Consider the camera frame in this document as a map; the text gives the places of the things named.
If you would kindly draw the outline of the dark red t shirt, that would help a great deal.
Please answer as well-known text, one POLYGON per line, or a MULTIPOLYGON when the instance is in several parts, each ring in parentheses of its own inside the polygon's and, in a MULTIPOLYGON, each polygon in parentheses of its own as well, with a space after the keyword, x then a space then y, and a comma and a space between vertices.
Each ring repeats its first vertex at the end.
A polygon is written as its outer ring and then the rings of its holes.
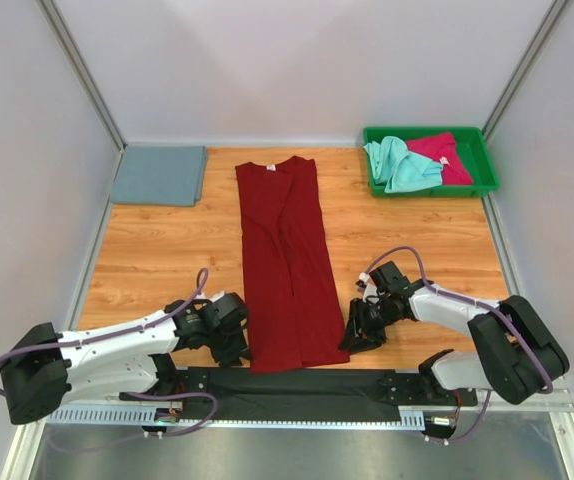
POLYGON ((251 371, 348 362, 315 162, 294 156, 235 171, 251 371))

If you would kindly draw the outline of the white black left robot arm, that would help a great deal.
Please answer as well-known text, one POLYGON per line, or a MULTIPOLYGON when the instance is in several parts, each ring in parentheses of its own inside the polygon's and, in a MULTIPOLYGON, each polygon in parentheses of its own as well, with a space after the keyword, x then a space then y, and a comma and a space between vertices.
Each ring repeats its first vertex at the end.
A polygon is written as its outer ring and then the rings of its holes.
POLYGON ((176 398, 187 383, 172 353, 206 347, 218 366, 239 366, 250 356, 248 315, 238 294, 221 292, 92 330, 57 332, 50 323, 39 324, 0 361, 10 421, 32 423, 65 404, 105 396, 176 398))

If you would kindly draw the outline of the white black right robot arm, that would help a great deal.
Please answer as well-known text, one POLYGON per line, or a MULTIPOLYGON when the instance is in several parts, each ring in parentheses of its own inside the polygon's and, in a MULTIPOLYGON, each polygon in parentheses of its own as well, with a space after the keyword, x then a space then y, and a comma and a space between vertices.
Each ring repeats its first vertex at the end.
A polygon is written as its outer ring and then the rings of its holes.
POLYGON ((419 367, 417 390, 437 404, 455 390, 488 390, 518 405, 547 394, 570 369, 568 356, 531 303, 512 295, 478 299, 419 279, 410 281, 388 261, 362 273, 361 297, 351 301, 341 349, 374 350, 387 341, 388 326, 401 321, 432 322, 467 335, 474 351, 443 350, 419 367))

